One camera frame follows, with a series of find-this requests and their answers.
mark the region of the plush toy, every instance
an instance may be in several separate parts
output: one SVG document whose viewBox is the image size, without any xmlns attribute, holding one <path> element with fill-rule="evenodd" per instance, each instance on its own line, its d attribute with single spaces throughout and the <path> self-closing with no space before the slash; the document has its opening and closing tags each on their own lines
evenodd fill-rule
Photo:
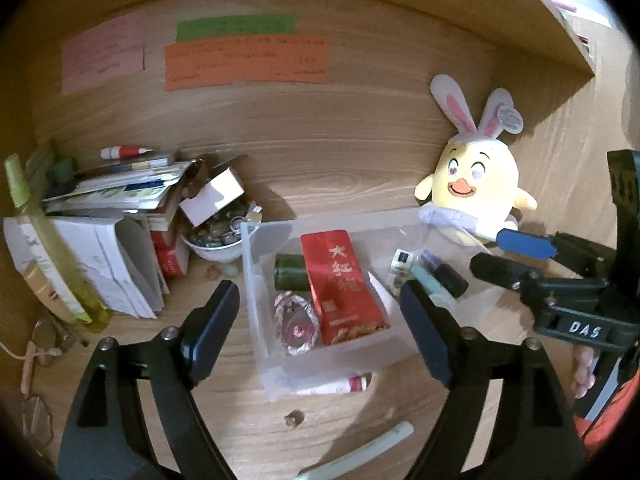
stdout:
<svg viewBox="0 0 640 480">
<path fill-rule="evenodd" d="M 482 241 L 492 240 L 501 229 L 518 229 L 511 208 L 534 210 L 536 200 L 518 187 L 518 167 L 506 144 L 497 140 L 520 118 L 511 94 L 504 88 L 492 92 L 478 128 L 465 97 L 450 76 L 440 74 L 431 81 L 431 93 L 442 111 L 458 129 L 444 148 L 436 171 L 415 187 L 415 197 L 431 202 L 422 206 L 425 224 L 437 216 L 453 219 Z"/>
</svg>

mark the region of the human hand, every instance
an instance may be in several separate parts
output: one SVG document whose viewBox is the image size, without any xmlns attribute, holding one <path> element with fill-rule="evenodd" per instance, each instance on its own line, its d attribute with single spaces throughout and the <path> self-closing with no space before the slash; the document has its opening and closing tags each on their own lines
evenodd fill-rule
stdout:
<svg viewBox="0 0 640 480">
<path fill-rule="evenodd" d="M 574 346 L 574 360 L 576 370 L 574 380 L 570 389 L 576 399 L 581 399 L 587 394 L 596 381 L 595 375 L 589 370 L 589 366 L 593 362 L 593 348 L 584 345 Z"/>
</svg>

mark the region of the pink sticky note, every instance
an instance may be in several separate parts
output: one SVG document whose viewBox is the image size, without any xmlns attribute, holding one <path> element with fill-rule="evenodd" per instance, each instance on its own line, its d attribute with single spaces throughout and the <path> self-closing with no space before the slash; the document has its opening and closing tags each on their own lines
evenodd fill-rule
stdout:
<svg viewBox="0 0 640 480">
<path fill-rule="evenodd" d="M 144 46 L 136 12 L 113 18 L 62 44 L 62 94 L 100 86 L 144 69 Z"/>
</svg>

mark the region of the transparent storage box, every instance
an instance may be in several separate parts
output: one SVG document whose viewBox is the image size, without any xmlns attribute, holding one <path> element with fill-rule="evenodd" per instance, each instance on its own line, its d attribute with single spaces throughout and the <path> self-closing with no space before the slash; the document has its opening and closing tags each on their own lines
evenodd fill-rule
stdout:
<svg viewBox="0 0 640 480">
<path fill-rule="evenodd" d="M 398 304 L 389 301 L 387 292 L 382 296 L 377 294 L 368 278 L 371 272 L 374 279 L 390 290 L 387 277 L 397 249 L 418 254 L 427 249 L 469 282 L 466 293 L 450 310 L 460 326 L 475 326 L 480 321 L 479 314 L 474 314 L 476 300 L 481 298 L 484 304 L 497 302 L 500 289 L 476 280 L 469 271 L 471 257 L 486 249 L 469 235 L 466 235 L 466 245 L 453 242 L 450 238 L 457 236 L 455 233 L 452 236 L 455 227 L 425 226 L 418 218 L 418 211 L 419 208 L 407 208 L 348 216 L 313 216 L 263 222 L 259 228 L 251 224 L 242 226 L 242 264 L 250 331 L 258 375 L 269 400 L 380 370 L 417 353 Z M 383 311 L 389 328 L 332 346 L 322 346 L 319 338 L 320 346 L 305 354 L 290 356 L 275 336 L 273 314 L 277 292 L 273 273 L 276 254 L 302 254 L 300 235 L 337 229 L 349 233 L 369 291 Z"/>
</svg>

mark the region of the white round tag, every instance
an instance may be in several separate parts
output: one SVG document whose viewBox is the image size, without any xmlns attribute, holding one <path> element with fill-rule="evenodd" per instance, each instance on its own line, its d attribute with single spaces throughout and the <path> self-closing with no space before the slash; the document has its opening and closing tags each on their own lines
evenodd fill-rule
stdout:
<svg viewBox="0 0 640 480">
<path fill-rule="evenodd" d="M 519 134 L 524 128 L 522 116 L 513 106 L 502 105 L 498 108 L 497 115 L 502 129 L 510 134 Z"/>
</svg>

